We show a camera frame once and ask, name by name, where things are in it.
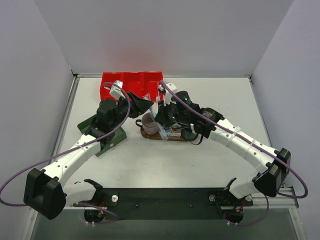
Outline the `toothbrush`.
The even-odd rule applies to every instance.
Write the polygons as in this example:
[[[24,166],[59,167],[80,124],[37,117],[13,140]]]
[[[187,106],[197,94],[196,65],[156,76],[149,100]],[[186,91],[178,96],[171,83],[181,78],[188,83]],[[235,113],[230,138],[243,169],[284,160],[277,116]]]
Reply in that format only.
[[[154,122],[154,124],[155,124],[155,126],[156,126],[156,128],[157,128],[157,130],[158,130],[158,133],[159,133],[161,139],[162,139],[163,141],[167,141],[167,140],[169,139],[169,138],[168,138],[168,135],[167,135],[167,133],[165,132],[164,127],[163,127],[162,125],[160,125],[158,122],[156,122],[156,119],[155,119],[156,113],[155,113],[153,107],[150,107],[149,110],[150,110],[150,114],[151,114],[152,121]]]
[[[143,97],[144,100],[152,101],[154,103],[158,103],[161,99],[158,94],[156,95],[151,95],[149,92],[146,93]]]

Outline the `translucent purple cup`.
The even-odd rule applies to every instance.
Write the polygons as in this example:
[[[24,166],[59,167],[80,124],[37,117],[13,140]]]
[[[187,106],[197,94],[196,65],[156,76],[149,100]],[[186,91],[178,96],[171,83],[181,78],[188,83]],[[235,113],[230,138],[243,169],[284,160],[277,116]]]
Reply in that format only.
[[[150,112],[145,113],[142,119],[137,119],[135,124],[148,135],[155,135],[159,132],[157,124],[153,121],[152,114]]]

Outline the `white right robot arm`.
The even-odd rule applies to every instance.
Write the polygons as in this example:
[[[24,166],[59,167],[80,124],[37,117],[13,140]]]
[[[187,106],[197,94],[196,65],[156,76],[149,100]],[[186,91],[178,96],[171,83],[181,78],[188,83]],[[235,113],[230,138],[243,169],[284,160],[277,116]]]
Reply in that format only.
[[[277,150],[256,141],[240,127],[230,123],[221,113],[193,103],[187,91],[176,93],[182,103],[164,88],[159,91],[164,94],[164,99],[158,103],[156,122],[164,128],[180,125],[184,128],[182,132],[185,139],[201,135],[203,138],[216,141],[255,168],[255,172],[247,178],[233,178],[229,182],[226,188],[234,197],[242,199],[258,192],[268,197],[277,196],[289,174],[287,168],[277,160],[290,164],[291,153],[288,150]]]

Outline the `clear plastic bag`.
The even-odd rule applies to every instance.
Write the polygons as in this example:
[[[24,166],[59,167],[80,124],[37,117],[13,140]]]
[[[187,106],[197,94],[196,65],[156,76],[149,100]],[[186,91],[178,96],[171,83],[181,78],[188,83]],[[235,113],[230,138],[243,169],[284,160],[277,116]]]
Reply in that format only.
[[[164,131],[167,135],[168,141],[178,140],[181,137],[180,129],[170,127],[170,128],[165,128]]]

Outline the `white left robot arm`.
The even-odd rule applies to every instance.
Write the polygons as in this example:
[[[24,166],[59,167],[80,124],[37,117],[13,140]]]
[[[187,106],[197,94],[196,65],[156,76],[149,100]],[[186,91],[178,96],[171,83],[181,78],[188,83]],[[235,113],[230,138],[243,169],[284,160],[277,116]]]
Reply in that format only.
[[[53,163],[41,170],[33,168],[26,178],[23,201],[49,220],[56,218],[67,204],[87,201],[96,206],[103,194],[100,185],[91,180],[78,183],[79,188],[68,190],[66,182],[92,156],[111,144],[116,127],[126,118],[137,118],[153,106],[153,102],[129,92],[117,101],[105,99],[80,139]]]

